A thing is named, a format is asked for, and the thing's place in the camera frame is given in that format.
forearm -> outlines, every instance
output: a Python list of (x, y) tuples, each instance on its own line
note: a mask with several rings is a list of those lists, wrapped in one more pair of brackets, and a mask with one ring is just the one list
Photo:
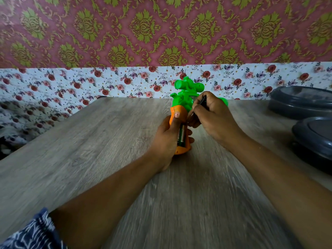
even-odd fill
[(99, 248), (147, 182), (157, 160), (144, 155), (50, 215), (69, 248)]
[(228, 149), (304, 247), (332, 248), (332, 193), (328, 189), (249, 137), (241, 137)]

wooden table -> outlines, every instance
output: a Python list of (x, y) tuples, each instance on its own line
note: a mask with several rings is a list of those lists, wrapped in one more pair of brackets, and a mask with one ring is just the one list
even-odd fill
[[(171, 101), (101, 98), (0, 161), (1, 241), (142, 155)], [(332, 189), (330, 176), (288, 148), (295, 121), (267, 101), (229, 108), (249, 136)], [(298, 248), (240, 162), (201, 126), (193, 137), (192, 151), (146, 185), (104, 248)]]

green and orange toy gun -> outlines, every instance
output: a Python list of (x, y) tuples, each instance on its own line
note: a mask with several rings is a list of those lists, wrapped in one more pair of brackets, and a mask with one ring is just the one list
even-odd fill
[[(193, 106), (194, 100), (199, 96), (198, 93), (204, 91), (204, 85), (202, 83), (194, 83), (189, 77), (184, 77), (183, 80), (177, 80), (174, 83), (176, 89), (181, 91), (176, 94), (172, 93), (173, 103), (171, 107), (171, 119), (169, 125), (172, 124), (175, 112), (180, 112), (180, 120), (182, 124), (180, 126), (178, 146), (176, 147), (175, 154), (180, 155), (190, 150), (189, 136), (187, 133), (187, 117), (188, 113)], [(225, 98), (220, 98), (226, 105), (228, 101)]]

blue patterned sleeve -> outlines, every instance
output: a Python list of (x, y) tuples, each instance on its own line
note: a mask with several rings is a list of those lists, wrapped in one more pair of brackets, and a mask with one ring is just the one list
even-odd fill
[(0, 245), (0, 249), (67, 249), (43, 208), (22, 230), (15, 232)]

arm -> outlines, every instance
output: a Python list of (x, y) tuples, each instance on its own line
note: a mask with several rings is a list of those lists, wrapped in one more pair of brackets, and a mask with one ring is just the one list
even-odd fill
[[(204, 94), (210, 111), (197, 105)], [(212, 93), (201, 96), (193, 105), (198, 120), (189, 126), (202, 124), (246, 167), (305, 248), (332, 248), (332, 192), (249, 138), (227, 106)]]
[(151, 148), (141, 158), (50, 213), (69, 248), (99, 248), (147, 182), (169, 166), (180, 128), (178, 119), (171, 127), (169, 120), (170, 116), (164, 119)]

